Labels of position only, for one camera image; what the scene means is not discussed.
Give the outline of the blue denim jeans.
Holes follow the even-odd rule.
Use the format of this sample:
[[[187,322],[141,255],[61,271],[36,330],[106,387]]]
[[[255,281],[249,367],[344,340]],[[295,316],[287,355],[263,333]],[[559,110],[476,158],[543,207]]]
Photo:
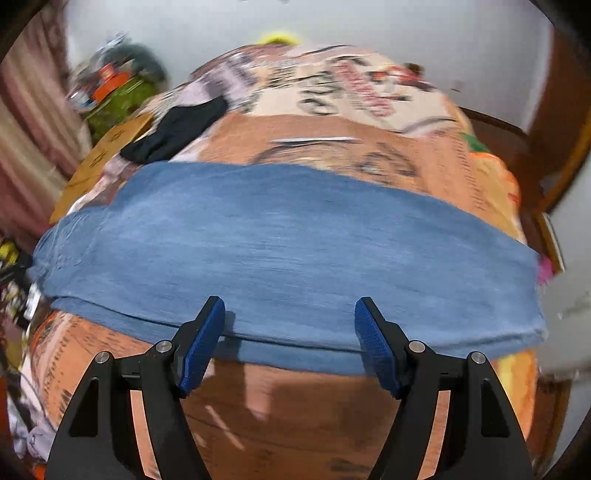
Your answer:
[[[217,357],[363,375],[363,296],[440,353],[498,358],[546,336],[537,271],[529,247],[435,198],[298,165],[160,162],[62,218],[29,274],[55,309],[148,343],[218,296]]]

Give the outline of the cartoon print fabric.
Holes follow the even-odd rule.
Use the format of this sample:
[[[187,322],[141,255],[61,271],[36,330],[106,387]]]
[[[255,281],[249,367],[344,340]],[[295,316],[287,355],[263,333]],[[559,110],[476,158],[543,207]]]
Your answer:
[[[31,256],[12,238],[1,239],[1,318],[21,328],[28,324],[24,313],[31,286],[27,277],[31,263]]]

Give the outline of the wooden lap desk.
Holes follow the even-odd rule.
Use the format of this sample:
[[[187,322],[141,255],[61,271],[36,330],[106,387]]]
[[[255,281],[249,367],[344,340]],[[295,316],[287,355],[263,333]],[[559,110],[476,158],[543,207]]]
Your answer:
[[[125,145],[145,133],[152,122],[153,114],[144,113],[111,128],[91,149],[67,182],[49,223],[55,224],[65,216],[75,201],[94,187],[105,164]]]

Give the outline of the pink striped curtain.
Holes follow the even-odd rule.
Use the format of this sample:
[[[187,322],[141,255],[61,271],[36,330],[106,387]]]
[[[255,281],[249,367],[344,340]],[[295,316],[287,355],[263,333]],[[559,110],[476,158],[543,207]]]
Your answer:
[[[91,149],[67,100],[65,1],[50,1],[1,61],[1,235],[32,251]]]

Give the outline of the black folded garment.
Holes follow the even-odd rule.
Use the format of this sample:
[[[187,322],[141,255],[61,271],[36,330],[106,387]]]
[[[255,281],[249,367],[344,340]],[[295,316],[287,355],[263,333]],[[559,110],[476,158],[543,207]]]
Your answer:
[[[223,96],[204,104],[175,106],[164,115],[152,134],[127,144],[119,155],[138,165],[171,160],[227,111],[228,102]]]

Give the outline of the green storage box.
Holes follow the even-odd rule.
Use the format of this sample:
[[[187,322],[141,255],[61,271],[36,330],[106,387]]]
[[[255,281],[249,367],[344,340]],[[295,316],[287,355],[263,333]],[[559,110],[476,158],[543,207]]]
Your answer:
[[[133,77],[107,95],[84,116],[92,144],[96,144],[112,127],[123,122],[157,93],[155,85],[140,77]]]

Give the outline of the orange box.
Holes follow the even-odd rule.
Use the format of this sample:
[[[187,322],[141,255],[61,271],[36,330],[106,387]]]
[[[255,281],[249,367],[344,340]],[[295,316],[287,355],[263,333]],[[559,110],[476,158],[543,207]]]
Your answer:
[[[92,93],[92,99],[97,103],[102,102],[110,93],[124,85],[131,78],[128,71],[116,69],[110,63],[100,68],[98,74],[99,83]]]

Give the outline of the newspaper print blanket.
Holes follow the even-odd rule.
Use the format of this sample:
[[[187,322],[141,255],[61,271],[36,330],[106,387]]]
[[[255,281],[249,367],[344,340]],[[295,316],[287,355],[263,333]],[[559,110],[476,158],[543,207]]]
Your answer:
[[[253,59],[256,85],[239,90],[242,107],[180,153],[183,161],[249,165],[294,163],[334,175],[448,201],[507,234],[525,237],[520,189],[504,162],[476,143],[460,109],[439,93],[399,107],[415,133],[370,125],[349,88],[363,73],[401,76],[383,56],[349,47],[290,58],[243,47],[200,68],[185,88],[158,95],[109,144],[151,132],[173,103],[200,100],[207,80],[235,87],[235,60]],[[292,372],[216,360],[183,405],[191,432],[218,479],[361,479],[386,439],[396,404],[365,376]]]

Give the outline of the grey neck pillow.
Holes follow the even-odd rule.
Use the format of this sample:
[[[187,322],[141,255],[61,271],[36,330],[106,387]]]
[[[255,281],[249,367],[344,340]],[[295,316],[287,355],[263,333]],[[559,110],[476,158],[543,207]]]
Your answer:
[[[120,43],[108,48],[102,54],[104,64],[111,64],[116,69],[127,70],[132,76],[145,77],[152,83],[165,83],[166,72],[153,53],[144,45]]]

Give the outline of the yellow pillow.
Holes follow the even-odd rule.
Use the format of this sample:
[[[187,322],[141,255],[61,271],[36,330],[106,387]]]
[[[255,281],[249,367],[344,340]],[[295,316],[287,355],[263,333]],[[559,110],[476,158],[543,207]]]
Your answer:
[[[259,45],[288,45],[288,46],[296,46],[300,44],[301,41],[297,38],[296,35],[284,32],[284,31],[273,31],[264,33],[259,40],[257,40],[257,44]]]

